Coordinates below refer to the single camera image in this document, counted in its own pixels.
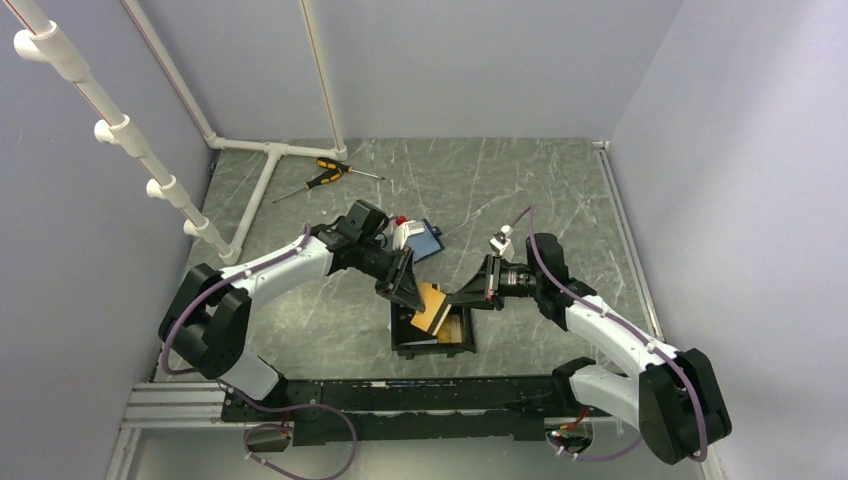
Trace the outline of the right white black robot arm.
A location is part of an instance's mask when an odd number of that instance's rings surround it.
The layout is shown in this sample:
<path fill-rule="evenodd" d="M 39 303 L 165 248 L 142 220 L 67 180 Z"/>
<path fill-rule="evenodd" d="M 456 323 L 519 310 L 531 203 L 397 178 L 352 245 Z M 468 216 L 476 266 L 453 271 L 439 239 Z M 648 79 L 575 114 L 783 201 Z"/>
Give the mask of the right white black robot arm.
<path fill-rule="evenodd" d="M 613 365 L 580 357 L 555 368 L 550 392 L 557 411 L 574 415 L 594 407 L 635 428 L 666 464 L 705 461 L 709 446 L 732 431 L 709 358 L 698 349 L 668 345 L 624 319 L 570 274 L 554 235 L 532 234 L 525 246 L 524 263 L 485 256 L 449 302 L 500 310 L 508 298 L 533 299 L 544 318 L 589 342 Z"/>

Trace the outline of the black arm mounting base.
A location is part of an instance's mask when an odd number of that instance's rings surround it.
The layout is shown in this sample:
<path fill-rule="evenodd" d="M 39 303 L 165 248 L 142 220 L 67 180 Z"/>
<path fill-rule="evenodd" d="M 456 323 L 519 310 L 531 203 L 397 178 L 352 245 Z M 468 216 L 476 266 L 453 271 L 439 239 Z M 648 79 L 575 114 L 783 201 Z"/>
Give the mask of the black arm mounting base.
<path fill-rule="evenodd" d="M 601 416 L 579 404 L 560 371 L 545 375 L 288 380 L 255 405 L 228 393 L 221 420 L 284 425 L 296 446 L 330 442 L 507 437 L 541 441 L 549 430 Z"/>

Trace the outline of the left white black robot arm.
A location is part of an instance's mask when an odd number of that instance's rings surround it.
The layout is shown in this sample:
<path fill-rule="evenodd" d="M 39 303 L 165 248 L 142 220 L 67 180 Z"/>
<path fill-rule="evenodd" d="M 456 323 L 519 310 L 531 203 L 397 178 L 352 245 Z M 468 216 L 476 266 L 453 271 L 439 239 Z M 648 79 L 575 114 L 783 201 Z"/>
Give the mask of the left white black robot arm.
<path fill-rule="evenodd" d="M 408 247 L 388 251 L 378 236 L 389 218 L 377 206 L 356 201 L 330 224 L 306 225 L 289 245 L 233 267 L 198 264 L 186 273 L 162 320 L 160 366 L 177 354 L 184 374 L 198 373 L 248 397 L 248 407 L 264 420 L 288 405 L 288 381 L 251 352 L 247 332 L 252 313 L 312 280 L 353 268 L 375 281 L 377 295 L 406 308 L 425 309 Z"/>

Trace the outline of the black plastic card tray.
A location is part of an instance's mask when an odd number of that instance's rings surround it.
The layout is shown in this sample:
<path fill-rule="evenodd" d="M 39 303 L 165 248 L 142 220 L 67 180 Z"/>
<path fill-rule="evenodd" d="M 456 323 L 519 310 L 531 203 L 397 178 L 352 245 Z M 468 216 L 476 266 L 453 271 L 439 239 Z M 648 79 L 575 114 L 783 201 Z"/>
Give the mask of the black plastic card tray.
<path fill-rule="evenodd" d="M 414 311 L 398 304 L 390 309 L 390 346 L 399 357 L 412 360 L 422 355 L 476 353 L 473 315 L 470 308 L 452 307 L 436 333 L 427 333 L 412 325 Z"/>

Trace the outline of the blue leather card holder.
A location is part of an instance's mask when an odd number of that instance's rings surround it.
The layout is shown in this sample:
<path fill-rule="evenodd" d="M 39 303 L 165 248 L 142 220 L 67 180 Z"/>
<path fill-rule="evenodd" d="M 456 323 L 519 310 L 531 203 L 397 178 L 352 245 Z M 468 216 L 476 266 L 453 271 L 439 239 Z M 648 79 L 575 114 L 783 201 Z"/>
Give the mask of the blue leather card holder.
<path fill-rule="evenodd" d="M 432 257 L 445 249 L 441 239 L 441 229 L 431 225 L 426 219 L 422 219 L 421 223 L 424 228 L 423 232 L 412 234 L 406 241 L 406 245 L 413 250 L 413 261 L 415 263 Z"/>

